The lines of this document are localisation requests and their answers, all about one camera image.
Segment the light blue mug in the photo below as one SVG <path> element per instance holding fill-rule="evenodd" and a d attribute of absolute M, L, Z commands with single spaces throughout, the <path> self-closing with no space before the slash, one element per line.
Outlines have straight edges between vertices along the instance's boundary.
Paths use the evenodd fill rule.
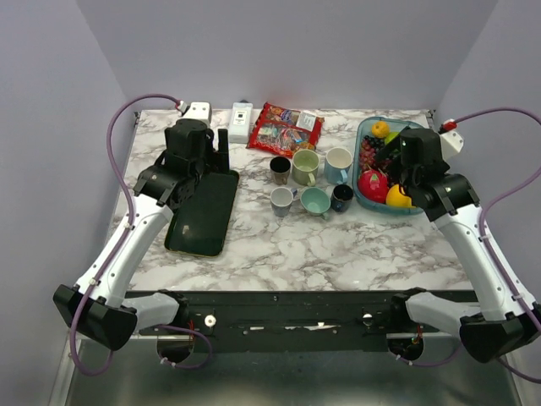
<path fill-rule="evenodd" d="M 331 148 L 325 155 L 325 180 L 329 184 L 345 184 L 352 162 L 352 154 L 346 148 Z"/>

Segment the brown striped mug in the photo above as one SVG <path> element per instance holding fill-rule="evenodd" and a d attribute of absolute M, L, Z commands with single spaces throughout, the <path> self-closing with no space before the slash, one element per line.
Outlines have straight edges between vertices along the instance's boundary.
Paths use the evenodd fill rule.
<path fill-rule="evenodd" d="M 276 156 L 270 161 L 271 180 L 277 185 L 286 185 L 292 164 L 284 156 Z"/>

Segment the dark blue mug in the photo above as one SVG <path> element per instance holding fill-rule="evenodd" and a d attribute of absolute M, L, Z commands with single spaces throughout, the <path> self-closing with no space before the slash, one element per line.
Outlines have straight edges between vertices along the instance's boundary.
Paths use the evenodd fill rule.
<path fill-rule="evenodd" d="M 331 194 L 331 208 L 337 213 L 348 210 L 354 196 L 353 189 L 347 184 L 338 184 Z"/>

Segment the light green mug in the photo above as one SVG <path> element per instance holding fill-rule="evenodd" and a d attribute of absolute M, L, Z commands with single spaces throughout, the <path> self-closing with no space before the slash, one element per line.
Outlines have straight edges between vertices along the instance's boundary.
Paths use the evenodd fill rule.
<path fill-rule="evenodd" d="M 292 178 L 300 185 L 313 187 L 316 184 L 320 158 L 310 149 L 298 150 L 292 157 Z"/>

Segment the grey blue mug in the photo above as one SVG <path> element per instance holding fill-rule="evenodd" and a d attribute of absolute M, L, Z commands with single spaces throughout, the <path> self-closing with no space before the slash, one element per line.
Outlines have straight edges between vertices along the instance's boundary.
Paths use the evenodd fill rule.
<path fill-rule="evenodd" d="M 273 189 L 270 193 L 270 204 L 274 215 L 276 217 L 285 217 L 289 213 L 297 194 L 297 189 L 288 187 L 281 186 Z"/>

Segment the green teal mug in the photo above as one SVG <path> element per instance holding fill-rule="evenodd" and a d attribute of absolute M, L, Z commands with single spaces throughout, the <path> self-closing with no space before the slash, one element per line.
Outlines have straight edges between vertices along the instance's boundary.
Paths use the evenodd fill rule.
<path fill-rule="evenodd" d="M 330 218 L 331 199 L 323 189 L 306 188 L 300 196 L 300 202 L 311 216 L 322 217 L 324 220 Z"/>

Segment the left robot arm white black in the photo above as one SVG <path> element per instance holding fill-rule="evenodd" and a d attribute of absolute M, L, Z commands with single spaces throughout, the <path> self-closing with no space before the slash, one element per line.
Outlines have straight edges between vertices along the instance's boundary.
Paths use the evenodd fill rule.
<path fill-rule="evenodd" d="M 125 298 L 139 263 L 157 234 L 213 173 L 229 168 L 226 129 L 212 131 L 202 121 L 181 118 L 164 131 L 166 148 L 137 177 L 128 212 L 90 269 L 73 286 L 53 295 L 64 322 L 111 351 L 132 334 L 160 325 L 170 334 L 187 325 L 187 313 L 174 294 Z"/>

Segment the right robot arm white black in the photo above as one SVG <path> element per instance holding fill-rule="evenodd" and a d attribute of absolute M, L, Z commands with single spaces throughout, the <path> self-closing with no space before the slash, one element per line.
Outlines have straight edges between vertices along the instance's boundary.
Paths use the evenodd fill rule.
<path fill-rule="evenodd" d="M 477 304 L 442 299 L 412 288 L 391 301 L 390 324 L 405 332 L 417 324 L 460 339 L 478 362 L 487 363 L 534 341 L 540 334 L 540 305 L 524 287 L 491 238 L 472 185 L 451 174 L 446 158 L 458 154 L 462 137 L 454 130 L 406 127 L 376 156 L 393 155 L 391 174 L 405 195 L 445 236 L 461 262 Z"/>

